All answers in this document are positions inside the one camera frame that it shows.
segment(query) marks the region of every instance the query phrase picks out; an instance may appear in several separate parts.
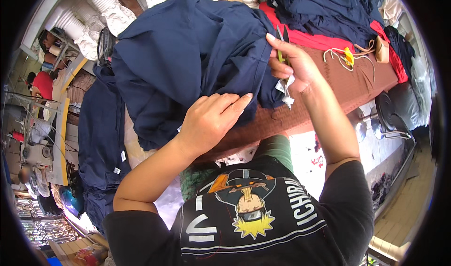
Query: cartoon character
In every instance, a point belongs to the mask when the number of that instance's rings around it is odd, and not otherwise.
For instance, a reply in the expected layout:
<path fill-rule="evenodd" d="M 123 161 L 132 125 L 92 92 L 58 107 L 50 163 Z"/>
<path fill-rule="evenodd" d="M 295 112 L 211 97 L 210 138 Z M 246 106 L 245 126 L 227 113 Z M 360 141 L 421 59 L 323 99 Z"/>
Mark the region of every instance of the cartoon character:
<path fill-rule="evenodd" d="M 271 181 L 265 183 L 263 179 L 250 178 L 249 172 L 245 172 L 242 178 L 234 179 L 234 184 L 224 183 L 224 189 L 215 192 L 218 201 L 235 207 L 234 232 L 241 233 L 241 238 L 251 235 L 256 239 L 258 234 L 265 237 L 266 230 L 273 229 L 271 222 L 276 218 L 271 216 L 271 210 L 267 211 L 264 198 L 272 192 L 276 180 L 271 177 Z"/>

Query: person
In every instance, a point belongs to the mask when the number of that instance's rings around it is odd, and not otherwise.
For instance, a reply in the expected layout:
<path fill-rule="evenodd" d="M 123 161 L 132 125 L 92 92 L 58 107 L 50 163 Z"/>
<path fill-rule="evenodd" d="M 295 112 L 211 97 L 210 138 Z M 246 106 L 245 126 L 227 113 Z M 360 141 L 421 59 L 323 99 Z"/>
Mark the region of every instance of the person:
<path fill-rule="evenodd" d="M 56 55 L 51 54 L 49 52 L 51 46 L 61 47 L 61 40 L 56 38 L 51 32 L 47 30 L 43 30 L 39 36 L 39 45 L 41 46 L 42 51 L 44 52 L 44 61 L 50 64 L 54 64 L 56 60 Z M 58 65 L 57 69 L 63 69 L 65 65 L 67 65 L 68 60 L 66 58 L 62 59 Z"/>
<path fill-rule="evenodd" d="M 31 95 L 37 98 L 37 94 L 46 100 L 52 99 L 53 92 L 53 79 L 50 75 L 41 71 L 37 75 L 34 72 L 30 72 L 27 77 L 27 83 L 32 85 Z"/>
<path fill-rule="evenodd" d="M 41 169 L 37 169 L 35 173 L 30 165 L 24 165 L 19 171 L 18 178 L 20 183 L 27 187 L 28 193 L 32 198 L 37 199 L 37 193 L 43 197 L 50 196 L 49 183 Z"/>
<path fill-rule="evenodd" d="M 358 265 L 373 235 L 371 195 L 354 129 L 309 55 L 267 34 L 272 74 L 295 82 L 327 161 L 317 201 L 292 173 L 284 135 L 245 164 L 218 168 L 185 201 L 171 230 L 154 202 L 235 124 L 252 94 L 213 94 L 188 110 L 179 134 L 124 177 L 103 221 L 116 265 Z"/>

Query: woman's left hand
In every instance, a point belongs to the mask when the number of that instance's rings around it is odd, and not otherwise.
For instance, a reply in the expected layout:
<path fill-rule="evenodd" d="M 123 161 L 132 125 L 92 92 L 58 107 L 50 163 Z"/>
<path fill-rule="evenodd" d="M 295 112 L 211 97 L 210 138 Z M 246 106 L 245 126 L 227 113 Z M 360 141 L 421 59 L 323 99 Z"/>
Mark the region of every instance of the woman's left hand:
<path fill-rule="evenodd" d="M 241 98 L 237 94 L 213 94 L 199 98 L 188 109 L 174 141 L 186 157 L 196 159 L 219 143 L 251 99 L 252 93 Z"/>

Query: hand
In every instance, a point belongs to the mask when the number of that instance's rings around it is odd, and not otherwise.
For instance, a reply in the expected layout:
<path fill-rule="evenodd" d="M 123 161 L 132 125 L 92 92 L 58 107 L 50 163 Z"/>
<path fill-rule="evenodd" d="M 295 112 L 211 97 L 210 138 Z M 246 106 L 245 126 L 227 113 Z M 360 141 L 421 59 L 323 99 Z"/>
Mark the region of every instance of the hand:
<path fill-rule="evenodd" d="M 200 97 L 186 113 L 180 133 L 174 138 L 191 159 L 211 150 L 236 123 L 252 99 L 252 93 L 213 94 Z"/>
<path fill-rule="evenodd" d="M 315 62 L 303 49 L 283 42 L 269 33 L 266 34 L 266 40 L 274 48 L 268 62 L 272 68 L 271 74 L 280 79 L 286 79 L 293 74 L 295 81 L 290 85 L 291 91 L 302 93 L 317 79 L 323 79 Z M 291 67 L 279 61 L 277 50 L 282 51 L 282 55 L 290 60 Z"/>

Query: person in red shirt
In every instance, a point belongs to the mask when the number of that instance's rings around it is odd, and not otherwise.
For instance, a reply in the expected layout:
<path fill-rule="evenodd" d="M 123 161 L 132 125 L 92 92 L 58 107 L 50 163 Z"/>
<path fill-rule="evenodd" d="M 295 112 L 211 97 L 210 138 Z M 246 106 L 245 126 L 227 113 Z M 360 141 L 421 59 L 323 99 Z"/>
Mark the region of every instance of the person in red shirt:
<path fill-rule="evenodd" d="M 31 92 L 33 97 L 37 97 L 37 94 L 40 94 L 44 99 L 52 99 L 53 79 L 47 72 L 41 71 L 34 78 L 32 78 L 32 75 L 29 75 L 27 82 L 33 84 Z"/>

